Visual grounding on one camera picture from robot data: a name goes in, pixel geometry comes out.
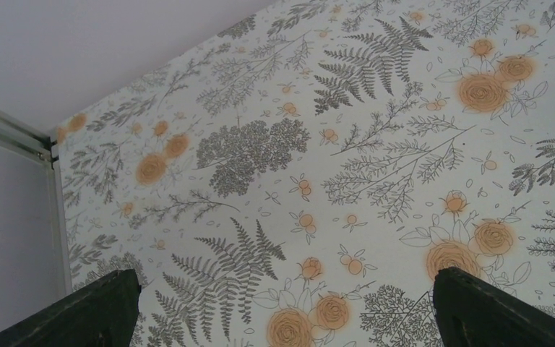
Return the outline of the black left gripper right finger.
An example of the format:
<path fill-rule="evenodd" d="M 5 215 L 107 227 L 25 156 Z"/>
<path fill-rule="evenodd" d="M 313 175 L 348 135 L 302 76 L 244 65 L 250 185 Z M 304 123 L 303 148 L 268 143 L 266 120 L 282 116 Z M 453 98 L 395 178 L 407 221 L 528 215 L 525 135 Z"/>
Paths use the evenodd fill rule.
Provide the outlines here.
<path fill-rule="evenodd" d="M 434 280 L 433 306 L 445 346 L 555 346 L 555 318 L 449 267 Z"/>

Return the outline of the floral patterned table mat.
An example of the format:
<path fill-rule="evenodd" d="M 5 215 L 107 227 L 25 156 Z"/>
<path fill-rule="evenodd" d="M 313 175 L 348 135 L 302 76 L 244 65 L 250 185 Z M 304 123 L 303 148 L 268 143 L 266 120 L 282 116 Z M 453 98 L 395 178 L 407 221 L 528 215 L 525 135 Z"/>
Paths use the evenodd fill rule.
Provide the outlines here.
<path fill-rule="evenodd" d="M 555 317 L 555 1 L 279 1 L 58 135 L 133 346 L 440 346 L 451 266 Z"/>

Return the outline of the aluminium frame post left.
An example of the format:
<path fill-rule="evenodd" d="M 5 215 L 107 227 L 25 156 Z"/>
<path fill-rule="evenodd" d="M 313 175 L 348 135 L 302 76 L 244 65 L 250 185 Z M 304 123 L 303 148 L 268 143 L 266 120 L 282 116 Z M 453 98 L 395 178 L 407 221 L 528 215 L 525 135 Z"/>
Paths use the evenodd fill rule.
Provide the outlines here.
<path fill-rule="evenodd" d="M 72 292 L 59 157 L 51 137 L 0 110 L 0 236 L 36 288 Z"/>

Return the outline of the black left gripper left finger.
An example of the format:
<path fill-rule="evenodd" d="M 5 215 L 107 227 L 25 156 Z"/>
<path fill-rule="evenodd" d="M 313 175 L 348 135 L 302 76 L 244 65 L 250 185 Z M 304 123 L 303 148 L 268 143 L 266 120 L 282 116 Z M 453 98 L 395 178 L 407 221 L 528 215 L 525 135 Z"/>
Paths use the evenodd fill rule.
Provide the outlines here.
<path fill-rule="evenodd" d="M 0 346 L 129 346 L 142 286 L 114 270 L 0 332 Z"/>

